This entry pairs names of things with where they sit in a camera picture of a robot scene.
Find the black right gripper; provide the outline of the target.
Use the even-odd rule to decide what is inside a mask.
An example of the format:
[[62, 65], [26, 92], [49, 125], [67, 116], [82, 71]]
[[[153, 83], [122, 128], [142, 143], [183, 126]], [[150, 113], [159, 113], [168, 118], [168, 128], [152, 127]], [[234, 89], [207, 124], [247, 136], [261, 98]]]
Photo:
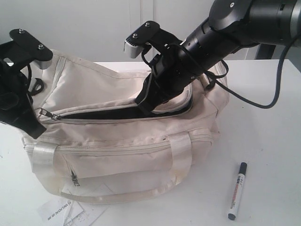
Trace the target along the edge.
[[180, 95], [196, 79], [197, 75], [184, 65], [187, 58], [187, 52], [179, 44], [170, 44], [167, 52], [159, 56], [136, 98], [142, 113], [150, 114], [158, 105]]

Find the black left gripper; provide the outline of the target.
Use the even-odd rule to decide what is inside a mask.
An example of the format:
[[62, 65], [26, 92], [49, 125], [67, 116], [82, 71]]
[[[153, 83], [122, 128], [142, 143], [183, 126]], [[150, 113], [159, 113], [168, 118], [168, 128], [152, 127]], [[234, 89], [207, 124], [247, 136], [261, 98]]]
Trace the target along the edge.
[[0, 61], [0, 122], [17, 127], [37, 139], [46, 128], [33, 112], [30, 85], [32, 67]]

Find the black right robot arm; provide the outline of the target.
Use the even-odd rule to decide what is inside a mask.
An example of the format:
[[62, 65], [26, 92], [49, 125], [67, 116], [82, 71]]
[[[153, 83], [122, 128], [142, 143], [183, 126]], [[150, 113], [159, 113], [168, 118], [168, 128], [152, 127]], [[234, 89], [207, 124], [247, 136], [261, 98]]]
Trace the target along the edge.
[[259, 44], [299, 46], [301, 3], [298, 0], [216, 0], [208, 18], [185, 40], [177, 39], [154, 21], [147, 21], [132, 35], [138, 45], [159, 52], [149, 62], [151, 73], [135, 99], [149, 113], [180, 95], [198, 76], [205, 74], [207, 90], [219, 84], [209, 69], [243, 48]]

